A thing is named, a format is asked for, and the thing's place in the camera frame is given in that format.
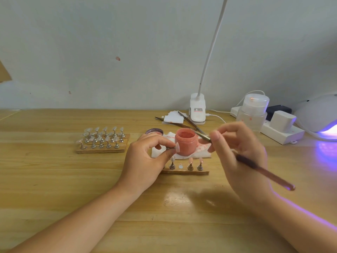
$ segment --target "wooden table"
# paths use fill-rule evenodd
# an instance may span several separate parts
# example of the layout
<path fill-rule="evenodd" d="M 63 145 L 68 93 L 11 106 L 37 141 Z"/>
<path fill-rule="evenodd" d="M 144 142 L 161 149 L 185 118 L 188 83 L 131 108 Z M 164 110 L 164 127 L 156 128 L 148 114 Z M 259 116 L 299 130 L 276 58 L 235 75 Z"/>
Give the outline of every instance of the wooden table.
<path fill-rule="evenodd" d="M 167 111 L 24 110 L 0 112 L 0 252 L 5 252 L 107 191 L 118 179 L 125 153 L 75 154 L 87 127 L 124 126 L 131 141 Z M 229 115 L 220 114 L 226 121 Z M 205 132 L 221 125 L 207 117 Z M 306 135 L 280 145 L 264 135 L 269 169 L 294 183 L 274 189 L 337 223 L 337 143 Z M 159 175 L 120 216 L 93 252 L 295 252 L 242 206 L 216 154 L 205 160 L 209 176 Z"/>

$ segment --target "press-on nail tip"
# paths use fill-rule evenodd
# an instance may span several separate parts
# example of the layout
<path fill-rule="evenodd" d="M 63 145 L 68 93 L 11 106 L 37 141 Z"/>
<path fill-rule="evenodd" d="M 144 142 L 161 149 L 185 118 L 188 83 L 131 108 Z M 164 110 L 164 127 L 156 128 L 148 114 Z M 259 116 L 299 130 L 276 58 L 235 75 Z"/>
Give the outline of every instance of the press-on nail tip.
<path fill-rule="evenodd" d="M 180 152 L 180 146 L 179 146 L 179 143 L 178 143 L 178 142 L 176 143 L 176 152 L 177 152 L 177 153 Z"/>

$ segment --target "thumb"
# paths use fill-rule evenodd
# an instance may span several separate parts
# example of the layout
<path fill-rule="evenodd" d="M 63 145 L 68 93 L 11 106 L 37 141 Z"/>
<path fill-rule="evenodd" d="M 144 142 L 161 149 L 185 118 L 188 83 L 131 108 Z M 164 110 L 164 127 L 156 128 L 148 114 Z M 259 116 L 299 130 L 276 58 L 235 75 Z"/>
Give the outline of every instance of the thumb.
<path fill-rule="evenodd" d="M 166 151 L 162 152 L 156 160 L 161 168 L 165 166 L 165 164 L 171 159 L 171 157 L 176 153 L 175 149 L 167 149 Z"/>
<path fill-rule="evenodd" d="M 221 133 L 218 131 L 212 131 L 210 133 L 210 138 L 224 170 L 226 170 L 228 166 L 236 164 L 235 156 Z"/>

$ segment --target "forearm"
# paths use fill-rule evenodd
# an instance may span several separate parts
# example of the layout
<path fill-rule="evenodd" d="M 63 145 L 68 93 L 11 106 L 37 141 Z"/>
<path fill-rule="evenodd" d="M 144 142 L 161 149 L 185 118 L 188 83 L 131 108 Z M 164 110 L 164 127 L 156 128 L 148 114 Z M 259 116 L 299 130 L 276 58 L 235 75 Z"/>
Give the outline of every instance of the forearm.
<path fill-rule="evenodd" d="M 253 209 L 298 252 L 337 252 L 337 228 L 296 204 L 275 195 Z"/>
<path fill-rule="evenodd" d="M 138 195 L 114 187 L 9 252 L 90 252 L 137 198 Z"/>

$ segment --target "uv nail lamp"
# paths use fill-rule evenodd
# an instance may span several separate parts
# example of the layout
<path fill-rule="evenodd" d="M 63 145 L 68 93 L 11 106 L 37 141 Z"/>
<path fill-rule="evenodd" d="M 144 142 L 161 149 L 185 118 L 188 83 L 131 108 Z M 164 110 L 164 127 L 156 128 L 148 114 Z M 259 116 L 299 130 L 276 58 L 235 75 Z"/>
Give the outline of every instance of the uv nail lamp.
<path fill-rule="evenodd" d="M 337 94 L 323 95 L 295 111 L 296 124 L 316 138 L 337 141 Z"/>

